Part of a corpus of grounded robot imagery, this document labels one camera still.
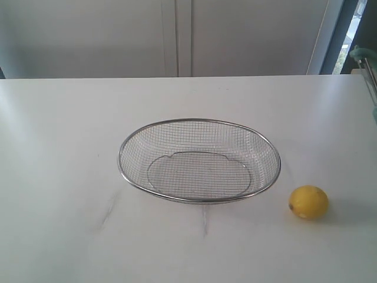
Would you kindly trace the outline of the yellow lemon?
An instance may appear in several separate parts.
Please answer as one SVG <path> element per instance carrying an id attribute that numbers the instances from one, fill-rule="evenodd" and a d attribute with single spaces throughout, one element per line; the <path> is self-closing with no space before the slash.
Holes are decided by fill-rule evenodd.
<path id="1" fill-rule="evenodd" d="M 315 220 L 328 211 L 329 199 L 319 187 L 306 185 L 296 188 L 289 197 L 289 209 L 299 218 Z"/>

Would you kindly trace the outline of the teal handled peeler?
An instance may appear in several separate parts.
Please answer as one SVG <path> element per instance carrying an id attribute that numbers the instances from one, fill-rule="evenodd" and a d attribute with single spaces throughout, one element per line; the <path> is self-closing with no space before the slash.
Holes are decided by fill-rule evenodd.
<path id="1" fill-rule="evenodd" d="M 373 102 L 373 118 L 376 121 L 376 51 L 356 45 L 349 53 L 358 64 Z"/>

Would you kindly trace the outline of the oval steel mesh basket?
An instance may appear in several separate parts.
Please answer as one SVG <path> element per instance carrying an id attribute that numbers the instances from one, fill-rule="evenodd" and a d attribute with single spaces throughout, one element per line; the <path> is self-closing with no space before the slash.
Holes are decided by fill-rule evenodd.
<path id="1" fill-rule="evenodd" d="M 135 188 L 189 204 L 243 200 L 268 190 L 281 172 L 274 145 L 251 128 L 212 119 L 158 121 L 121 144 L 117 165 Z"/>

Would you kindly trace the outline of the white cabinet doors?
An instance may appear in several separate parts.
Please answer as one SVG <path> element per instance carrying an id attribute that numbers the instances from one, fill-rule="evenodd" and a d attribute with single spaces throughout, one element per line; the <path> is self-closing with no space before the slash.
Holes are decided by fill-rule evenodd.
<path id="1" fill-rule="evenodd" d="M 342 1 L 2 1 L 6 78 L 319 74 Z"/>

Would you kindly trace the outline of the window with dark frame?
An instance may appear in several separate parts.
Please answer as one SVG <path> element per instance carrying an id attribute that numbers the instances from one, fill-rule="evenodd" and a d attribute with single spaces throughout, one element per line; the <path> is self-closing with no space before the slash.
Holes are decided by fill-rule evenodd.
<path id="1" fill-rule="evenodd" d="M 342 2 L 320 74 L 350 74 L 358 68 L 349 53 L 355 46 L 376 51 L 376 1 Z"/>

